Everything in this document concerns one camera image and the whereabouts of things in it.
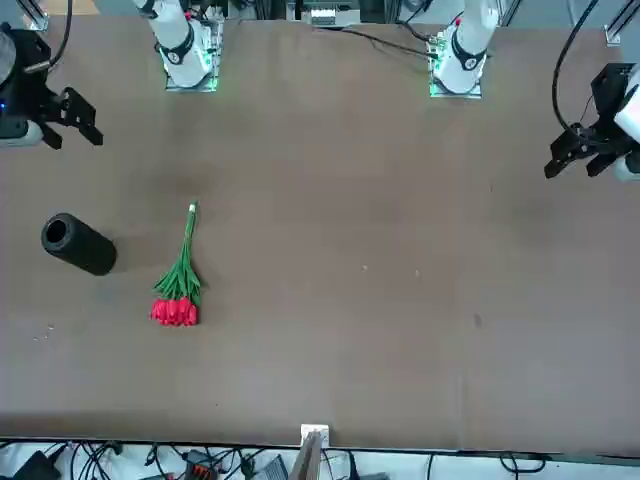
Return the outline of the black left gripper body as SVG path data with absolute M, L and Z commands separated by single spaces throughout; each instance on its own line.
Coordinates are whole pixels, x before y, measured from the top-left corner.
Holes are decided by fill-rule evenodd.
M 608 63 L 591 82 L 597 120 L 582 133 L 601 150 L 629 150 L 636 142 L 629 133 L 633 127 L 628 115 L 636 92 L 635 75 L 634 63 Z

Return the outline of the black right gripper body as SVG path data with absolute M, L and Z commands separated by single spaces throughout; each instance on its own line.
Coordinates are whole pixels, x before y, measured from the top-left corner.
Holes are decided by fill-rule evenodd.
M 47 87 L 51 56 L 37 32 L 1 31 L 1 124 L 62 120 L 59 95 Z

